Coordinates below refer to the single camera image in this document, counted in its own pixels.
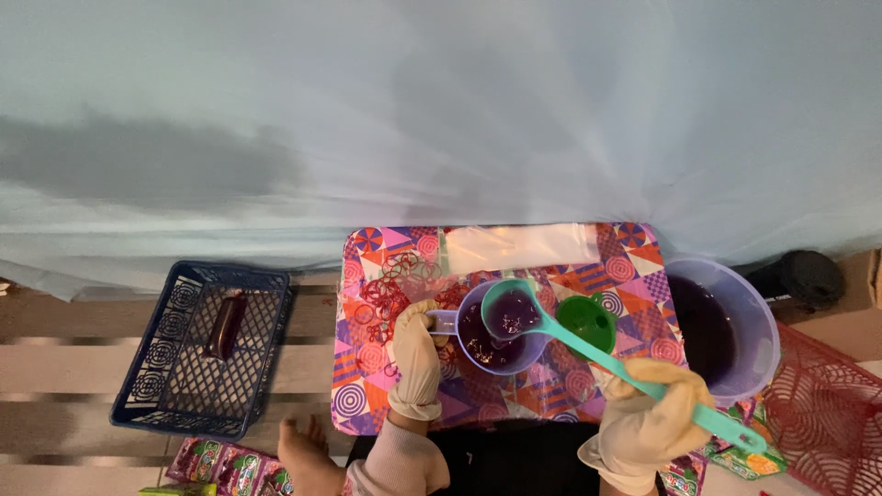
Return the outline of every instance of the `bare foot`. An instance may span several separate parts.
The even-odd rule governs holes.
[[[337,496],[343,490],[346,469],[328,456],[325,433],[313,415],[303,432],[292,417],[279,423],[279,460],[291,475],[294,496]]]

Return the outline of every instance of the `red plastic basket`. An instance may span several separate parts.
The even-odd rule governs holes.
[[[790,327],[778,332],[781,364],[763,395],[788,473],[829,496],[882,496],[882,380]]]

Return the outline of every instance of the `gloved hand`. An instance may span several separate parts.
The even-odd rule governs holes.
[[[395,320],[392,354],[401,380],[389,390],[389,404],[393,410],[414,420],[429,421],[441,415],[441,402],[437,398],[441,367],[428,330],[432,318],[425,314],[439,308],[435,300],[424,300],[410,305]]]
[[[696,403],[712,408],[714,399],[697,373],[669,362],[632,358],[624,368],[636,380],[667,384],[668,392],[657,402],[613,378],[603,393],[600,432],[579,448],[579,459],[619,491],[642,495],[653,488],[658,469],[710,440],[691,416]]]

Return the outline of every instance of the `colorful table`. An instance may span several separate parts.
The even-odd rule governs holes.
[[[393,362],[395,318],[410,304],[435,298],[457,308],[469,289],[503,277],[535,280],[542,307],[554,314],[574,294],[602,293],[618,316],[618,357],[653,357],[685,365],[682,336],[670,301],[662,256],[646,224],[593,225],[600,261],[588,265],[482,271],[444,277],[445,234],[454,228],[363,228],[343,249],[334,342],[331,415],[349,434],[373,435],[389,411],[386,392],[398,380]],[[440,349],[441,418],[432,429],[480,425],[507,418],[599,422],[599,384],[609,373],[578,360],[554,340],[527,371],[497,376],[478,369],[450,340]]]

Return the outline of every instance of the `blue plastic basket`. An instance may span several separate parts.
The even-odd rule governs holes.
[[[180,261],[171,267],[110,423],[237,441],[262,413],[293,293],[288,274]],[[229,359],[202,355],[221,302],[248,301]]]

